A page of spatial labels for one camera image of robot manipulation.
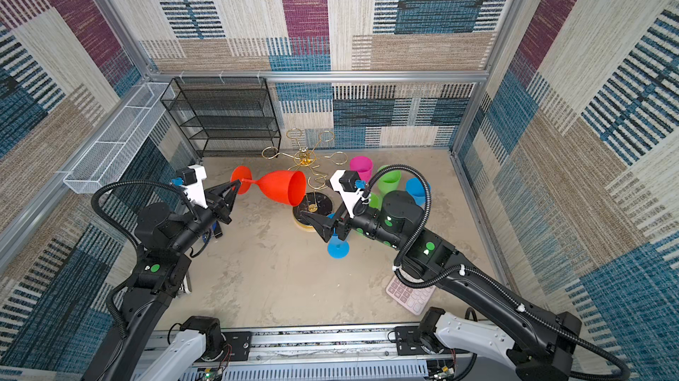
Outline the blue plastic wine glass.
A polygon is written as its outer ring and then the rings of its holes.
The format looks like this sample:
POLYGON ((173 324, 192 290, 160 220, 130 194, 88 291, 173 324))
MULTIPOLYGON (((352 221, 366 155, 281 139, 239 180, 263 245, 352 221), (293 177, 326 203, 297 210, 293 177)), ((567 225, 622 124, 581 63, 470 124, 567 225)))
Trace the blue plastic wine glass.
POLYGON ((343 259, 349 254, 350 246, 347 241, 339 238, 336 230, 333 230, 331 239, 327 243, 327 252, 333 259, 343 259))
POLYGON ((410 194, 418 206, 424 207, 426 192, 423 183, 419 179, 409 179, 406 183, 406 192, 410 194))

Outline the red plastic wine glass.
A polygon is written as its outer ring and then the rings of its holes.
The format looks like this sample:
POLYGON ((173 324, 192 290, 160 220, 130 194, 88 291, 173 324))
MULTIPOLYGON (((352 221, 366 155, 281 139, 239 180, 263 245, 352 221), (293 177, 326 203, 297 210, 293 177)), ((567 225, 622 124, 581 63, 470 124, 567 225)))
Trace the red plastic wine glass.
POLYGON ((254 180, 248 167, 239 166, 231 176, 232 182, 237 180, 242 183, 239 195, 247 193, 251 186, 257 186, 270 200, 291 207, 301 204, 306 195, 306 178, 300 171, 275 171, 254 180))

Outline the magenta plastic wine glass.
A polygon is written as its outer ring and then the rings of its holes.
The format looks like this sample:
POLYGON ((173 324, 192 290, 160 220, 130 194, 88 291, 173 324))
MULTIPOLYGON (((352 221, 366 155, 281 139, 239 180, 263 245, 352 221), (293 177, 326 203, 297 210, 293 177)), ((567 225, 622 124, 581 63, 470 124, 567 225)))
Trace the magenta plastic wine glass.
POLYGON ((373 161, 367 156, 356 156, 349 161, 349 169, 357 172, 360 179, 368 182, 373 173, 373 161))

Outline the green plastic wine glass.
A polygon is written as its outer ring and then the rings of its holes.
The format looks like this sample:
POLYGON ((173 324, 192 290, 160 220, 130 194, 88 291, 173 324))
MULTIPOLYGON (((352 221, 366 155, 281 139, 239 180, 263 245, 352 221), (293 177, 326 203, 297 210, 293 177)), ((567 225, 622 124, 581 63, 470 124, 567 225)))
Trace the green plastic wine glass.
POLYGON ((373 209, 381 209, 383 198, 381 195, 376 193, 371 193, 369 198, 369 207, 373 209))
POLYGON ((398 190, 401 184, 401 171, 394 170, 382 175, 378 180, 378 190, 382 195, 387 195, 392 191, 398 190))

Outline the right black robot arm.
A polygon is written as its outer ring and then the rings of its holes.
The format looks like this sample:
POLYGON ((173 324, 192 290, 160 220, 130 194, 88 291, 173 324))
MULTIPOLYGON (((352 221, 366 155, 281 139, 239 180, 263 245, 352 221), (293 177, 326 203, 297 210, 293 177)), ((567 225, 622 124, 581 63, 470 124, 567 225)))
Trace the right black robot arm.
POLYGON ((437 287, 461 299, 494 323, 513 341, 484 345, 468 341, 463 350, 498 359, 521 380, 627 380, 627 363, 604 348, 580 338, 581 321, 569 312, 555 314, 513 293, 481 271, 450 242, 427 229, 433 196, 424 175, 405 164, 391 164, 369 181, 357 172, 337 171, 327 185, 342 198, 331 217, 304 211, 302 216, 324 241, 349 232, 385 243, 397 250, 393 272, 407 287, 437 287), (391 172, 408 172, 424 188, 424 206, 404 191, 388 193, 379 209, 369 205, 374 186, 391 172))

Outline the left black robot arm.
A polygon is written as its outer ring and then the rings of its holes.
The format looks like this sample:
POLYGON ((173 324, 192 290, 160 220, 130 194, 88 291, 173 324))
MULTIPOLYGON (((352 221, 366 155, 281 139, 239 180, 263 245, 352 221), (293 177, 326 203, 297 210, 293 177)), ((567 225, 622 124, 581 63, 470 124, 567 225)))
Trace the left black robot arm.
POLYGON ((192 204, 176 186, 143 179, 114 182, 94 193, 90 202, 93 211, 133 245, 136 265, 106 296, 113 327, 85 371, 84 380, 131 379, 143 347, 187 275, 192 262, 187 250, 217 221, 231 222, 230 214, 241 186, 237 180, 206 190, 205 208, 192 204), (167 203, 154 202, 139 211, 135 232, 129 232, 100 205, 103 195, 128 186, 167 190, 180 197, 187 211, 177 214, 167 203))

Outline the black mesh shelf rack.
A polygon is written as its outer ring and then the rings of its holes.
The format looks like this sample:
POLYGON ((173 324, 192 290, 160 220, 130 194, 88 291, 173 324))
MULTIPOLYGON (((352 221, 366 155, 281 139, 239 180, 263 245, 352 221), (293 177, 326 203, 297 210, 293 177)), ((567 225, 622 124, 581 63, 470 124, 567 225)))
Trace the black mesh shelf rack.
POLYGON ((274 102, 263 79, 175 77, 160 101, 200 157, 259 156, 281 145, 274 102))

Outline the pink calculator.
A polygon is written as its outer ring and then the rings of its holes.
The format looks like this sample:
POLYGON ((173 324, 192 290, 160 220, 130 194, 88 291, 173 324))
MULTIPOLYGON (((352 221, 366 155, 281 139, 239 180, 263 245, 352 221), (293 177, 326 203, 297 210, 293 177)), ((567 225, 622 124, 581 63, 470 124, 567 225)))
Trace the pink calculator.
POLYGON ((420 316, 425 310, 436 287, 413 289, 404 285, 398 278, 392 277, 385 292, 394 301, 415 316, 420 316))

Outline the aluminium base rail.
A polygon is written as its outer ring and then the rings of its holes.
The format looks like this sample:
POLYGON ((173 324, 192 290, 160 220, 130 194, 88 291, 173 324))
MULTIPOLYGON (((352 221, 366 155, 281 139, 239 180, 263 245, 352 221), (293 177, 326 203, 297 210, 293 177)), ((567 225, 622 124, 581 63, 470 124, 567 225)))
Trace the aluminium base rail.
POLYGON ((219 329, 192 318, 168 343, 107 340, 86 380, 552 380, 500 328, 444 315, 433 323, 219 329))

